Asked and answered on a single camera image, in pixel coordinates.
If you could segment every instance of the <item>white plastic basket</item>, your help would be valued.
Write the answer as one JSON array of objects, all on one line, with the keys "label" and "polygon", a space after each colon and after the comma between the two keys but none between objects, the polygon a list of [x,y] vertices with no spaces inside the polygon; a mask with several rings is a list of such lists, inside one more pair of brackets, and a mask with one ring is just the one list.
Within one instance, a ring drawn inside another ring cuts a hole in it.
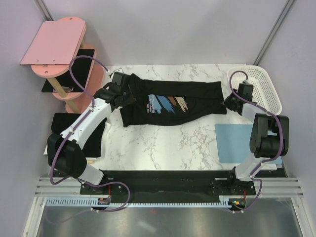
[{"label": "white plastic basket", "polygon": [[[266,70],[251,65],[233,67],[227,71],[228,82],[235,71],[244,71],[248,74],[248,82],[253,84],[252,101],[257,102],[260,106],[275,115],[281,113],[282,105],[280,99]],[[238,89],[239,83],[245,80],[245,78],[243,73],[236,73],[232,78],[233,88]]]}]

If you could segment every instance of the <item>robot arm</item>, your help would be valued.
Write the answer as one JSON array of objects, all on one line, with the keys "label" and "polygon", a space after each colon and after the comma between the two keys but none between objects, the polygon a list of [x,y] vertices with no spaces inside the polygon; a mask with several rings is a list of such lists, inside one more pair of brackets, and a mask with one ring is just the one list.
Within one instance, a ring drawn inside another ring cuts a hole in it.
[{"label": "robot arm", "polygon": [[[247,81],[239,84],[234,91],[242,98],[252,101],[253,85]],[[250,182],[263,167],[264,160],[274,158],[280,146],[280,133],[276,119],[262,111],[260,108],[247,104],[238,99],[233,93],[224,101],[224,106],[238,112],[253,122],[250,137],[250,153],[246,159],[231,171],[229,183]],[[289,119],[286,116],[277,116],[283,133],[283,148],[280,156],[286,155],[289,140]]]},{"label": "robot arm", "polygon": [[54,168],[95,185],[101,182],[103,172],[87,164],[82,149],[98,124],[108,118],[114,109],[135,102],[128,86],[129,75],[115,72],[112,78],[112,82],[95,93],[94,107],[90,103],[70,127],[60,135],[51,134],[47,140],[48,164],[52,166],[61,143],[71,133],[58,155]]}]

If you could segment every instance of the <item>white marble tabletop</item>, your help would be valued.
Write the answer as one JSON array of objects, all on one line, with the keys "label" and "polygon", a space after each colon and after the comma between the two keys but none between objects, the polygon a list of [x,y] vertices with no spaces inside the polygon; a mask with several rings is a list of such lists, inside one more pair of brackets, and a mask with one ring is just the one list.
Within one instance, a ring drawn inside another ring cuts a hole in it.
[{"label": "white marble tabletop", "polygon": [[[142,79],[222,82],[224,98],[230,95],[226,72],[240,64],[112,66]],[[102,138],[101,157],[95,165],[104,170],[231,170],[237,164],[219,162],[217,123],[251,124],[232,111],[207,115],[179,126],[135,125],[123,127],[115,110]],[[276,169],[269,164],[264,169]]]}]

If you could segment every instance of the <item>blue board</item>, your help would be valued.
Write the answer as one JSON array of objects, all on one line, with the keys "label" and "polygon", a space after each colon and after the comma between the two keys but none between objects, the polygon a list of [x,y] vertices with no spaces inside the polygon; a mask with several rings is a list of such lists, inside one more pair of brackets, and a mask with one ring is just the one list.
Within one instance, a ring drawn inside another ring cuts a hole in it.
[{"label": "blue board", "polygon": [[[251,124],[216,124],[218,158],[221,163],[242,163],[250,152]],[[282,164],[279,157],[273,164]]]}]

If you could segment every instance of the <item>white wall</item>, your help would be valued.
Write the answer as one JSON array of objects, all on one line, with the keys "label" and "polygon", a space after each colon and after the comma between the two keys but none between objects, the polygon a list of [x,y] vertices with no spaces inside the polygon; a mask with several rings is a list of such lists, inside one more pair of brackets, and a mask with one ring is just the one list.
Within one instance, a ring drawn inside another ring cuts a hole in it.
[{"label": "white wall", "polygon": [[107,65],[248,63],[286,0],[44,0],[87,22]]},{"label": "white wall", "polygon": [[299,178],[316,224],[316,1],[296,1],[265,55],[265,68],[290,118],[287,171]]},{"label": "white wall", "polygon": [[43,18],[32,0],[0,7],[0,235],[21,236],[40,175],[52,116],[63,103],[41,93],[44,79],[20,61]]}]

